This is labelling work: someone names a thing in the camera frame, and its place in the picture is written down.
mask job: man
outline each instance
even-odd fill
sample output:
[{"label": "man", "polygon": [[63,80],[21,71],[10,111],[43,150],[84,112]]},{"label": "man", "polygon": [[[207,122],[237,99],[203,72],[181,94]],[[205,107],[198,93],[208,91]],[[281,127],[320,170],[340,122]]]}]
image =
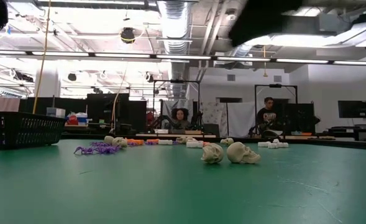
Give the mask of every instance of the man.
[{"label": "man", "polygon": [[267,130],[277,118],[277,114],[273,110],[274,99],[272,97],[266,97],[264,99],[264,105],[264,108],[258,111],[256,116],[257,125],[261,133]]}]

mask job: woman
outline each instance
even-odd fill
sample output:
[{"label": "woman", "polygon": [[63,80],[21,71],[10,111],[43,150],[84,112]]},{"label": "woman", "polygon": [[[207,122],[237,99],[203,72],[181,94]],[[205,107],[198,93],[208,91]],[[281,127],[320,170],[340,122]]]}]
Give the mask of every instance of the woman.
[{"label": "woman", "polygon": [[185,108],[172,109],[172,121],[169,124],[169,129],[187,129],[190,125],[188,119],[188,110]]}]

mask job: monitor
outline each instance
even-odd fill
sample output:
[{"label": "monitor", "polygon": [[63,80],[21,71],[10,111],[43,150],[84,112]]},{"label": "monitor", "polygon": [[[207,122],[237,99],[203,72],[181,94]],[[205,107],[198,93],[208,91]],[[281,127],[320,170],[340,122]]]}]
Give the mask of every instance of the monitor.
[{"label": "monitor", "polygon": [[366,118],[366,101],[339,100],[340,118]]}]

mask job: person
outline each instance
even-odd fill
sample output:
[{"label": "person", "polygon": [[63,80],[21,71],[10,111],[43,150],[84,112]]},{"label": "person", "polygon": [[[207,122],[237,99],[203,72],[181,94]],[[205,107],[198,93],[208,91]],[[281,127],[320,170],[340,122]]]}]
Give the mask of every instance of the person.
[{"label": "person", "polygon": [[185,108],[172,109],[172,122],[169,124],[169,129],[187,129],[190,125],[188,121],[188,110]]},{"label": "person", "polygon": [[266,97],[264,99],[264,105],[264,108],[259,110],[256,116],[260,132],[268,129],[277,119],[277,114],[273,110],[274,99],[272,97]]}]

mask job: air duct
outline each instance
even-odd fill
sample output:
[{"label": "air duct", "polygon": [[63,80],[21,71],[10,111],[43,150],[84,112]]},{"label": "air duct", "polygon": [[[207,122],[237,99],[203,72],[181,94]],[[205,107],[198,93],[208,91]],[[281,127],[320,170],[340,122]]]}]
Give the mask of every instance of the air duct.
[{"label": "air duct", "polygon": [[[191,4],[182,1],[158,1],[157,4],[162,15],[163,37],[173,39],[163,42],[166,53],[173,55],[187,54],[188,43],[178,39],[187,38]],[[188,76],[185,70],[185,63],[172,62],[168,68],[169,79],[187,80]],[[179,98],[182,89],[179,86],[173,85],[172,90],[173,97]]]}]

